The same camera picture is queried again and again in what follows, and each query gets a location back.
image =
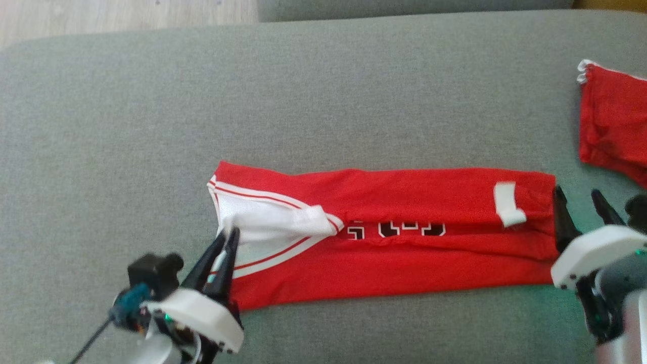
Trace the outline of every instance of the white stripe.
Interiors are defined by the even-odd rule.
[[[514,200],[514,182],[497,182],[494,186],[494,204],[496,214],[503,222],[503,227],[509,227],[518,223],[526,222],[525,212],[517,209]]]
[[[307,203],[299,201],[296,198],[292,198],[290,196],[286,196],[286,195],[282,195],[282,194],[275,194],[273,192],[252,190],[252,189],[249,189],[249,188],[243,188],[243,187],[230,185],[229,183],[225,183],[225,182],[221,182],[221,181],[215,181],[215,186],[218,187],[218,188],[224,188],[226,190],[230,190],[232,192],[237,192],[239,194],[248,194],[248,195],[254,195],[254,196],[259,196],[260,197],[260,198],[255,198],[255,197],[248,197],[248,196],[240,196],[240,195],[237,195],[236,193],[229,194],[230,196],[235,196],[235,197],[238,197],[238,198],[251,199],[251,200],[261,200],[261,201],[266,201],[266,202],[269,202],[269,203],[279,203],[278,201],[274,200],[274,199],[278,199],[280,201],[289,202],[289,203],[291,203],[291,204],[293,204],[293,205],[295,205],[295,206],[297,206],[297,207],[299,207],[301,209],[304,209],[306,207],[310,207],[310,205],[308,205]],[[218,194],[227,194],[227,192],[223,191],[223,190],[217,190],[217,193]],[[293,206],[290,206],[288,204],[281,204],[281,205],[288,206],[291,209],[294,208]]]
[[[337,226],[337,231],[341,231],[344,228],[344,222],[342,221],[342,219],[333,214],[326,214],[326,216],[330,219],[330,221],[333,222],[335,226]]]
[[[244,277],[246,275],[250,275],[252,273],[256,273],[258,271],[262,271],[269,267],[273,267],[277,264],[283,263],[284,261],[290,258],[294,258],[295,256],[301,254],[302,252],[306,251],[307,249],[311,248],[312,246],[322,241],[323,239],[326,239],[327,237],[328,236],[317,236],[314,238],[308,238],[301,244],[297,245],[296,247],[293,247],[292,249],[286,251],[281,255],[275,256],[272,259],[268,259],[264,262],[254,264],[253,266],[237,269],[234,271],[234,278]]]
[[[306,203],[304,203],[302,201],[299,201],[298,199],[292,198],[290,196],[277,194],[277,193],[269,192],[269,191],[252,190],[250,188],[243,188],[243,187],[231,185],[229,183],[217,181],[216,178],[215,178],[215,175],[212,176],[210,181],[215,183],[215,186],[213,184],[211,184],[211,183],[208,183],[207,186],[209,188],[209,191],[211,192],[212,199],[214,201],[214,205],[215,205],[215,208],[216,208],[216,213],[218,215],[218,221],[220,223],[219,225],[222,225],[221,213],[219,211],[220,206],[218,204],[218,200],[216,199],[215,195],[218,195],[218,196],[232,196],[234,198],[245,199],[245,200],[248,200],[248,201],[260,201],[260,202],[263,202],[263,203],[271,203],[271,204],[279,205],[279,206],[282,206],[282,207],[286,207],[288,209],[295,209],[294,206],[297,206],[299,209],[306,209],[306,208],[311,207],[310,205],[308,205],[308,204],[306,204]],[[216,187],[224,188],[224,189],[232,191],[234,193],[226,192],[226,191],[220,190],[220,189],[218,189]],[[239,194],[253,195],[253,196],[258,196],[258,197],[241,196]],[[338,231],[343,230],[344,222],[340,218],[338,218],[335,215],[328,214],[328,213],[325,214],[325,215],[326,215],[327,218],[330,219],[330,221],[333,223],[333,225],[337,228]],[[274,258],[268,259],[268,260],[266,260],[264,262],[260,262],[258,264],[253,264],[251,266],[235,270],[234,271],[234,278],[243,277],[245,275],[249,275],[249,274],[252,274],[252,273],[267,269],[269,267],[275,266],[276,264],[280,264],[280,263],[282,263],[282,262],[284,262],[284,261],[286,261],[286,260],[288,260],[290,258],[293,258],[296,255],[304,252],[308,248],[312,247],[314,244],[322,241],[323,239],[325,239],[327,237],[329,237],[329,236],[308,237],[302,243],[298,244],[297,246],[295,246],[292,249],[284,252],[281,255],[275,256]],[[249,264],[251,262],[255,262],[255,261],[258,261],[258,260],[263,260],[263,259],[267,258],[268,256],[272,256],[272,255],[275,255],[275,254],[281,252],[286,247],[290,247],[290,246],[296,244],[297,242],[299,242],[303,238],[304,237],[301,237],[301,238],[299,238],[297,240],[293,240],[292,242],[290,242],[290,244],[286,244],[286,245],[284,245],[283,247],[281,247],[279,249],[276,249],[276,250],[273,250],[273,251],[271,251],[269,253],[263,254],[263,256],[250,256],[250,257],[248,257],[248,259],[243,258],[243,256],[246,255],[245,254],[245,249],[251,249],[252,247],[250,247],[248,245],[240,246],[239,247],[239,252],[238,252],[239,256],[236,257],[237,258],[236,259],[237,264],[239,266],[242,266],[242,265],[247,265],[247,264]]]

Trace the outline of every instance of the red stripe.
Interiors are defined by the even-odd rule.
[[[263,259],[261,259],[261,260],[257,260],[257,261],[255,261],[255,262],[251,262],[251,263],[243,264],[242,266],[237,266],[237,267],[235,267],[235,268],[234,268],[234,270],[236,270],[236,269],[241,269],[241,268],[245,268],[245,267],[249,267],[249,266],[253,266],[254,264],[258,264],[258,263],[266,262],[266,261],[268,261],[268,260],[270,260],[270,259],[272,259],[272,258],[276,258],[277,256],[279,256],[279,255],[281,255],[281,254],[283,254],[283,253],[287,252],[288,250],[290,250],[290,249],[292,249],[292,248],[296,247],[297,245],[299,245],[299,244],[303,243],[304,241],[308,240],[309,238],[310,238],[310,236],[308,236],[307,238],[303,238],[303,239],[299,240],[298,242],[296,242],[296,243],[294,243],[294,244],[290,245],[289,247],[285,248],[284,250],[282,250],[282,251],[280,251],[280,252],[278,252],[278,253],[276,253],[276,254],[274,254],[274,255],[270,255],[270,256],[268,256],[267,258],[263,258]],[[213,272],[211,272],[211,273],[209,273],[209,274],[216,274],[216,273],[218,273],[218,272],[217,272],[217,271],[213,271]]]
[[[335,223],[334,223],[332,220],[330,220],[330,219],[328,219],[328,222],[329,222],[329,223],[331,223],[331,224],[333,224],[333,226],[334,226],[334,230],[335,230],[337,233],[339,233],[339,228],[337,227],[337,224],[335,224]]]
[[[295,205],[295,204],[293,204],[293,203],[289,203],[288,201],[283,201],[282,199],[273,198],[273,197],[270,197],[270,196],[257,196],[257,195],[242,194],[242,193],[240,193],[240,192],[230,191],[230,190],[224,189],[224,188],[222,188],[222,187],[218,187],[218,186],[215,186],[215,189],[217,189],[217,190],[221,190],[221,191],[225,191],[225,192],[228,192],[228,193],[231,193],[231,194],[235,194],[235,195],[238,195],[238,196],[253,197],[253,198],[266,198],[266,199],[271,199],[271,200],[273,200],[273,201],[286,203],[286,204],[288,204],[288,205],[290,205],[290,206],[294,207],[295,209],[301,209],[301,207],[299,207],[299,206],[297,206],[297,205]]]

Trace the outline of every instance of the couch cushion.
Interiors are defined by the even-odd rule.
[[[260,21],[571,8],[573,0],[258,0]]]
[[[139,255],[193,264],[218,160],[286,173],[488,166],[588,197],[641,191],[577,157],[582,58],[645,75],[647,17],[382,17],[31,41],[0,53],[0,352],[66,362]],[[240,363],[580,363],[579,303],[552,287],[317,302],[243,316]],[[110,331],[100,363],[131,339]]]

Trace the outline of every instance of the gray couch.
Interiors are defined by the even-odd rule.
[[[538,11],[38,40],[0,53],[0,352],[65,363],[147,251],[193,264],[220,159],[286,173],[489,166],[588,197],[641,191],[577,157],[577,63],[647,75],[647,17]],[[274,146],[282,150],[273,153]],[[244,314],[223,363],[591,363],[551,286],[289,304]],[[102,363],[131,338],[109,330]]]

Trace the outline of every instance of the folded jersey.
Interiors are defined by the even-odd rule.
[[[548,284],[554,185],[490,168],[289,176],[221,162],[208,187],[220,230],[241,229],[232,298],[249,310]]]
[[[582,60],[580,160],[647,188],[647,80]]]

